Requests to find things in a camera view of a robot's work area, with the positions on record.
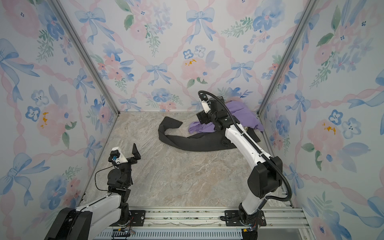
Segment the cable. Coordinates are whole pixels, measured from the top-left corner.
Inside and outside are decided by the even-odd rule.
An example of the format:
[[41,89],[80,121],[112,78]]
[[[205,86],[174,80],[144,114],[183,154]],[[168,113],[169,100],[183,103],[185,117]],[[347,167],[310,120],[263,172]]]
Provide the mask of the cable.
[[97,187],[97,184],[96,184],[96,174],[97,174],[98,172],[100,172],[100,171],[103,171],[103,170],[105,170],[105,169],[111,168],[111,167],[113,167],[113,166],[114,166],[114,165],[112,165],[112,166],[110,166],[110,167],[106,167],[106,168],[101,169],[101,170],[98,170],[98,171],[95,173],[95,186],[96,186],[96,188],[99,189],[100,191],[106,191],[106,192],[108,192],[108,190],[103,190],[103,189],[100,189],[100,188]]
[[71,227],[70,227],[70,230],[68,231],[68,235],[67,235],[67,238],[66,240],[68,240],[70,234],[71,234],[71,231],[72,231],[72,227],[74,225],[74,222],[76,221],[77,217],[80,215],[81,211],[83,211],[86,207],[83,207],[77,214],[76,216],[72,219],[72,224],[71,224]]
[[[236,121],[235,121],[235,119],[233,118],[232,113],[229,111],[229,109],[227,108],[227,106],[226,106],[223,102],[221,102],[221,100],[220,100],[217,96],[213,95],[212,93],[207,92],[207,91],[200,90],[200,91],[198,91],[198,95],[199,95],[199,97],[200,97],[200,94],[201,94],[201,93],[205,93],[205,94],[207,94],[207,95],[213,97],[215,100],[217,100],[217,101],[218,101],[218,102],[225,108],[225,110],[226,110],[227,113],[228,113],[228,116],[231,118],[231,120],[232,120],[233,124],[235,125],[237,131],[239,131],[239,133],[242,134],[242,136],[243,136],[243,137],[244,137],[244,138],[245,138],[245,139],[252,145],[252,147],[257,151],[258,154],[261,154],[262,151],[256,146],[256,144],[255,144],[255,143],[254,143],[254,142],[253,142],[247,135],[243,134],[243,131],[242,131],[242,130],[240,129],[240,127],[236,124]],[[271,159],[267,158],[267,156],[264,155],[264,154],[261,154],[261,157],[267,162],[267,164],[268,164],[269,166],[271,166],[271,167],[272,167],[272,168],[273,168],[273,169],[280,175],[281,179],[283,180],[283,182],[284,182],[284,184],[285,184],[285,186],[286,186],[286,188],[287,188],[287,196],[286,196],[286,197],[282,198],[282,197],[276,197],[276,196],[269,195],[269,196],[266,196],[265,199],[275,199],[275,200],[278,200],[278,201],[281,201],[281,202],[287,202],[287,201],[289,201],[289,200],[291,199],[291,197],[292,197],[292,189],[291,189],[291,186],[289,185],[288,180],[285,178],[284,174],[283,174],[283,173],[280,171],[280,169],[273,163],[273,161],[272,161]]]

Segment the floral wallpaper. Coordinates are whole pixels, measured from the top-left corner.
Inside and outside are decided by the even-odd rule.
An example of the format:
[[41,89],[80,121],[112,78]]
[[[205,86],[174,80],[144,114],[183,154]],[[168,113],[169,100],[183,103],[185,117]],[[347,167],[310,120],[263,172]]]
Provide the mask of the floral wallpaper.
[[1,0],[0,21],[0,239],[44,239],[116,115],[47,2]]
[[263,112],[317,240],[384,239],[383,10],[320,0]]
[[61,1],[121,111],[199,111],[198,90],[258,110],[306,3]]

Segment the marble floor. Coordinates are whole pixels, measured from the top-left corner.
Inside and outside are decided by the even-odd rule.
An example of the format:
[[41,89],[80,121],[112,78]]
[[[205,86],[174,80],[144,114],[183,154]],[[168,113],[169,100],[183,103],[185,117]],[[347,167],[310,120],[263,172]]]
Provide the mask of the marble floor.
[[[128,112],[121,113],[109,137],[96,171],[111,166],[108,157],[113,147],[119,146],[125,157],[131,157],[136,143],[141,160],[132,165],[133,185],[128,199],[130,206],[178,207],[237,207],[247,192],[247,179],[251,168],[238,149],[213,152],[188,152],[176,149],[158,138],[157,129],[165,116],[184,122],[178,129],[166,134],[189,136],[188,126],[197,121],[192,112]],[[267,149],[259,131],[256,132],[261,148]],[[96,176],[100,189],[107,189],[107,175]],[[274,195],[280,196],[281,189]],[[81,204],[96,200],[105,192],[99,191],[92,177]],[[267,206],[285,204],[269,200]]]

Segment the black garment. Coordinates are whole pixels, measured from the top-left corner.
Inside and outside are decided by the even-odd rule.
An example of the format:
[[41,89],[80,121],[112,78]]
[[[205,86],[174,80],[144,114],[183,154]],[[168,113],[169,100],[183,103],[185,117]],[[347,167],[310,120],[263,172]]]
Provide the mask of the black garment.
[[[183,122],[176,119],[165,117],[159,125],[159,140],[172,147],[192,152],[210,152],[236,148],[236,146],[225,137],[225,130],[200,132],[189,137],[165,135],[167,129],[179,128],[182,124]],[[256,136],[253,129],[249,128],[247,133],[255,142],[260,142],[260,139]]]

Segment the purple cloth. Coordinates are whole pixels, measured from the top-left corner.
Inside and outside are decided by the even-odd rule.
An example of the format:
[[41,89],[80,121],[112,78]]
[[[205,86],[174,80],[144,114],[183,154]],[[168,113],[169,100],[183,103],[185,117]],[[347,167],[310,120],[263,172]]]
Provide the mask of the purple cloth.
[[[226,104],[229,111],[237,117],[243,127],[250,127],[253,129],[259,129],[260,131],[264,131],[264,127],[261,124],[260,120],[256,118],[256,116],[249,110],[249,108],[242,102],[239,101],[231,101]],[[189,133],[192,134],[194,132],[214,132],[214,124],[200,124],[199,121],[192,122],[189,125]]]

